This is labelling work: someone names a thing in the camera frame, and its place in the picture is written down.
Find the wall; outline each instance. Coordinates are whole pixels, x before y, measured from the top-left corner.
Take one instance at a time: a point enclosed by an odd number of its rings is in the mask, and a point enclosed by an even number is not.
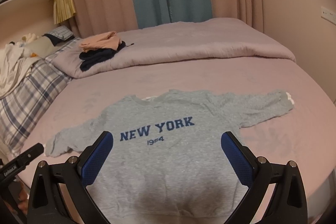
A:
[[[25,34],[42,35],[53,28],[53,0],[28,5],[0,20],[0,48]]]
[[[262,1],[265,34],[288,47],[334,101],[336,25],[321,18],[321,6],[336,12],[336,0]]]

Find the folded clothes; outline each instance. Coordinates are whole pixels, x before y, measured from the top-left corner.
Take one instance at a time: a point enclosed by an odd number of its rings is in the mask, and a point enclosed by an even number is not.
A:
[[[89,50],[88,52],[80,53],[79,58],[83,60],[82,64],[80,65],[81,71],[87,71],[93,65],[111,59],[117,52],[125,47],[126,44],[122,41],[122,43],[117,47],[116,51],[111,48],[100,48],[97,50]]]
[[[119,44],[120,38],[116,32],[106,32],[85,38],[79,47],[83,49],[83,52],[97,50],[99,48],[111,48],[116,51]]]

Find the plaid pillow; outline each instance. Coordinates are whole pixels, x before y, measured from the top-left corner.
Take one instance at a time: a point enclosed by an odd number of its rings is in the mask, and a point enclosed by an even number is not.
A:
[[[67,39],[69,39],[71,36],[73,36],[73,32],[70,31],[67,27],[65,26],[59,26],[55,29],[53,29],[50,32],[47,32],[47,34],[51,34],[63,41],[66,41]]]
[[[79,40],[82,40],[82,39],[79,38],[79,37],[75,37],[74,39],[68,41],[63,47],[61,47],[61,48],[60,48],[59,50],[57,50],[55,53],[53,53],[53,54],[47,56],[47,57],[45,58],[45,61],[46,61],[48,64],[52,65],[51,61],[52,61],[52,60],[53,60],[53,59],[54,59],[60,52],[64,52],[65,50],[70,49],[70,48],[76,46],[76,44],[77,44],[77,42],[78,42]]]
[[[40,60],[31,68],[30,75],[0,100],[0,138],[14,156],[70,81],[71,77]]]

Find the pillow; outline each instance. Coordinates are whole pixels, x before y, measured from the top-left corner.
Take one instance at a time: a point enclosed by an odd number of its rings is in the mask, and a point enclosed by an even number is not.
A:
[[[56,46],[60,42],[73,38],[74,34],[67,27],[60,26],[50,32],[45,33],[43,36],[48,37],[53,45]]]
[[[71,49],[73,47],[78,47],[78,43],[81,41],[82,39],[80,37],[75,37],[74,39],[69,39],[68,41],[64,42],[64,46],[61,47],[59,50],[57,50],[55,53],[47,56],[44,60],[45,62],[49,63],[50,65],[52,65],[52,61],[54,58],[56,58],[61,52],[64,52],[68,49]]]
[[[65,42],[58,43],[57,46],[51,42],[48,37],[40,37],[33,42],[25,45],[26,48],[31,50],[31,52],[35,53],[37,56],[45,58],[48,55],[55,53],[58,49],[60,49]]]

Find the blue gripper pad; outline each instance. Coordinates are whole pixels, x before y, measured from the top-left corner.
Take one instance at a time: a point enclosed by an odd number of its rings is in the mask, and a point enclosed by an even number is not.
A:
[[[254,180],[253,167],[227,132],[222,134],[220,143],[240,183],[250,188]]]
[[[91,185],[103,166],[107,156],[113,147],[113,136],[110,132],[104,131],[104,136],[100,136],[100,142],[94,143],[93,151],[84,163],[81,169],[81,181],[84,187]]]

